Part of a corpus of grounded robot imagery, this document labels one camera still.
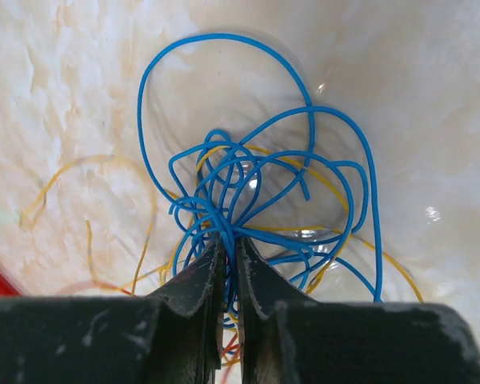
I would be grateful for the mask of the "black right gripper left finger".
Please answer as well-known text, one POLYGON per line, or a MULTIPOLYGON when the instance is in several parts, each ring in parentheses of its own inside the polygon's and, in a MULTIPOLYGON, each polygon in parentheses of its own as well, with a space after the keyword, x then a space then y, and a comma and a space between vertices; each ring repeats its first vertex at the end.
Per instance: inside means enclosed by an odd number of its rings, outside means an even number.
POLYGON ((226 250, 144 297, 0 298, 0 383, 212 383, 226 250))

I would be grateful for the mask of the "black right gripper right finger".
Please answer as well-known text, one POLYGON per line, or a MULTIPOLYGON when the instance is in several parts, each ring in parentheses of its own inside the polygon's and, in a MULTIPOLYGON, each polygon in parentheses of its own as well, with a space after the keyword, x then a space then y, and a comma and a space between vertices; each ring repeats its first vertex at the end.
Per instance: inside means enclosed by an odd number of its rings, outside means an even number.
POLYGON ((480 383, 468 324, 439 304, 318 302, 238 241, 244 383, 480 383))

